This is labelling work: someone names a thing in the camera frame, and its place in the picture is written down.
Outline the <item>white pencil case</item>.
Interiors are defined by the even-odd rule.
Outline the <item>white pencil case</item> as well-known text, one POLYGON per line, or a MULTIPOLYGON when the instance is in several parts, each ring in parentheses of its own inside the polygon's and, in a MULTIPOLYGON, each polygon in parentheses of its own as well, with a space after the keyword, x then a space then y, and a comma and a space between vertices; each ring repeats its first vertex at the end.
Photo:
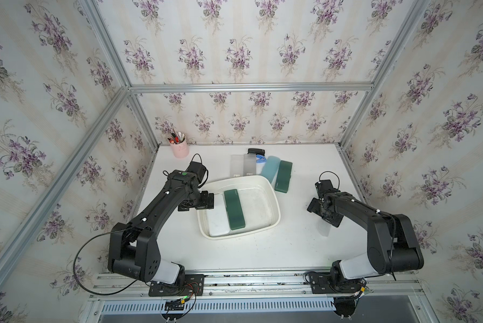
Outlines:
POLYGON ((206 210, 206 222, 210 237, 216 238, 229 234, 230 226, 223 195, 214 196, 213 208, 206 210))

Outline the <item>dark green pencil case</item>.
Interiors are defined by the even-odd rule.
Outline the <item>dark green pencil case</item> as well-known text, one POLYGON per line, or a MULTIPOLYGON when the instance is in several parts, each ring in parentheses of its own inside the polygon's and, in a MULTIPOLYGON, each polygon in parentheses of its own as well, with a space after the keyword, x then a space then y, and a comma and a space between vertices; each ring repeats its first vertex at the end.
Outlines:
POLYGON ((275 191, 287 193, 291 181, 293 164, 289 161, 281 160, 276 174, 275 191))
POLYGON ((223 195, 230 230, 245 228, 246 222, 238 191, 236 189, 228 190, 223 195))

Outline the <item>white storage basin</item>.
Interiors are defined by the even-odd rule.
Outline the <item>white storage basin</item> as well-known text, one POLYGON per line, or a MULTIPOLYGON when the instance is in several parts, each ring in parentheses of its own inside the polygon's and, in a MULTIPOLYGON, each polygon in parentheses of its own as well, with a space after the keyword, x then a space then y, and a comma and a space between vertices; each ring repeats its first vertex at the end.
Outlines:
POLYGON ((243 229, 230 230, 226 236, 213 238, 209 236, 207 210, 198 210, 198 226, 201 234, 207 239, 224 240, 259 233, 274 228, 281 220, 281 210, 274 188, 263 176, 228 178, 210 182, 204 186, 204 189, 214 195, 223 195, 225 191, 236 189, 246 222, 243 229))

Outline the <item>light blue pencil case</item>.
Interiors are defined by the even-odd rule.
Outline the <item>light blue pencil case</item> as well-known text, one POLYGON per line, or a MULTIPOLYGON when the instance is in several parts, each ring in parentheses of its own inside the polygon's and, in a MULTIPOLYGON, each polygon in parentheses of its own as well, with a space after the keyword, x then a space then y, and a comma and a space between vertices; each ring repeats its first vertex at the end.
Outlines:
POLYGON ((281 159, 276 156, 268 156, 266 162, 261 169, 260 176, 263 176, 270 183, 273 182, 278 172, 281 159))

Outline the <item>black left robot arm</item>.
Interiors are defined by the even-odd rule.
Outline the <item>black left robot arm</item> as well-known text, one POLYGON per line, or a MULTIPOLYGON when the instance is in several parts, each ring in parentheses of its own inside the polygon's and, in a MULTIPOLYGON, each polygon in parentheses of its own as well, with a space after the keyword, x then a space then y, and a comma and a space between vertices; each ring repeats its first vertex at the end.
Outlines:
POLYGON ((158 236, 173 212, 181 208, 212 209, 214 194, 201 191, 209 171, 200 165, 174 170, 150 204, 128 223, 117 223, 110 234, 108 270, 143 283, 181 285, 183 266, 163 260, 158 236))

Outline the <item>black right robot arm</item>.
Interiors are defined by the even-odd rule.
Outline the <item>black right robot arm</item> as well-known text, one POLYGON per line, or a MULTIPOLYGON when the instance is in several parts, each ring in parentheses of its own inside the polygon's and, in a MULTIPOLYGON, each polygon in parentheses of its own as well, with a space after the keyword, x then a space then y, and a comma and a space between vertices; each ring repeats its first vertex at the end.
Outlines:
POLYGON ((424 258, 411 220, 403 215, 380 211, 347 192, 324 192, 313 198, 307 211, 333 227, 350 219, 367 232, 365 252, 333 262, 325 279, 311 278, 312 283, 327 283, 335 292, 350 292, 365 284, 366 278, 422 269, 424 258))

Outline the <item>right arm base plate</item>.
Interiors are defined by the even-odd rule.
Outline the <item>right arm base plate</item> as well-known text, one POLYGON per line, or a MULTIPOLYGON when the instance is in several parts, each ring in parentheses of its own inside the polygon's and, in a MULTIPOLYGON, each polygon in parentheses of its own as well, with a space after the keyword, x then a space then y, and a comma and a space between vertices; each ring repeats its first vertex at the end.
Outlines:
POLYGON ((365 279, 345 279, 338 273, 309 271, 305 274, 305 279, 313 294, 358 295, 367 285, 365 279))

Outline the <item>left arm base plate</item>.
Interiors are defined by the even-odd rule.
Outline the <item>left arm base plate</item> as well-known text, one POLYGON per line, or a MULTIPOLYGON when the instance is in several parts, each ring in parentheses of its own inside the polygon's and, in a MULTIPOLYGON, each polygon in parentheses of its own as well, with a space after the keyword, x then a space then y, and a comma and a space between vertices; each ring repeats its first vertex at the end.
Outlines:
POLYGON ((205 276, 202 274, 185 274, 178 278, 175 284, 152 281, 149 287, 149 297, 166 296, 202 296, 205 276))

